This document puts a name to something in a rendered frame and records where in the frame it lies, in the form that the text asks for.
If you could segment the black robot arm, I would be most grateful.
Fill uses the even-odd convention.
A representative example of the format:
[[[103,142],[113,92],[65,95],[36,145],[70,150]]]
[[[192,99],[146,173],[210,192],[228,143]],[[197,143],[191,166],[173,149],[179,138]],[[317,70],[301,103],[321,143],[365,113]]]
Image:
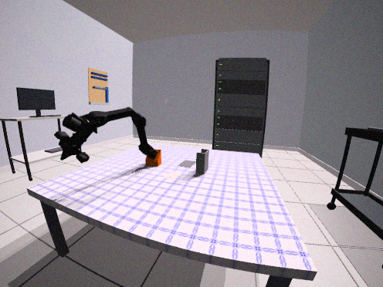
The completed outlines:
[[[91,111],[82,116],[77,116],[75,113],[72,113],[65,116],[63,126],[77,132],[83,139],[87,140],[92,132],[97,133],[98,127],[104,126],[109,121],[119,120],[129,116],[131,116],[131,119],[137,128],[138,136],[140,138],[141,144],[138,146],[139,151],[141,151],[143,155],[154,160],[158,155],[158,152],[147,143],[144,129],[146,126],[146,118],[139,113],[135,113],[129,106],[121,110],[111,110],[107,112]],[[72,135],[71,137],[62,137],[59,145],[64,151],[68,150],[69,152],[72,152],[79,146],[79,141],[74,140],[74,136]]]

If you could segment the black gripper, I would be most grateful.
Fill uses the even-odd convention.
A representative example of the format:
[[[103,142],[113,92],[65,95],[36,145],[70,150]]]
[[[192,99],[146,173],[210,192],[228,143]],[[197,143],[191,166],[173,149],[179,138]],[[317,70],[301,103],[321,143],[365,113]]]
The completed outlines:
[[[57,139],[61,139],[62,137],[69,137],[68,134],[65,132],[65,131],[58,131],[54,134],[54,136],[57,138]],[[60,160],[65,160],[67,157],[70,157],[72,155],[76,155],[76,159],[79,160],[81,163],[82,162],[85,162],[85,161],[88,161],[90,156],[88,154],[86,154],[85,152],[81,152],[79,150],[79,148],[81,148],[81,145],[86,142],[85,139],[83,139],[79,134],[77,134],[77,132],[73,133],[73,136],[74,136],[74,140],[78,140],[79,141],[79,146],[77,147],[77,149],[75,151],[72,151],[72,152],[69,152],[68,150],[64,151],[63,150],[63,153],[61,155],[61,158]]]

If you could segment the grey open bin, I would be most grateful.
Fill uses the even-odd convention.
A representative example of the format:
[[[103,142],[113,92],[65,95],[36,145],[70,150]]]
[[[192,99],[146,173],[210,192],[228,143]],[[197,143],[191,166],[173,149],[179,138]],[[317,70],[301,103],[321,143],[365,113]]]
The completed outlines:
[[[201,153],[196,152],[196,174],[206,173],[208,170],[208,159],[209,150],[202,149]]]

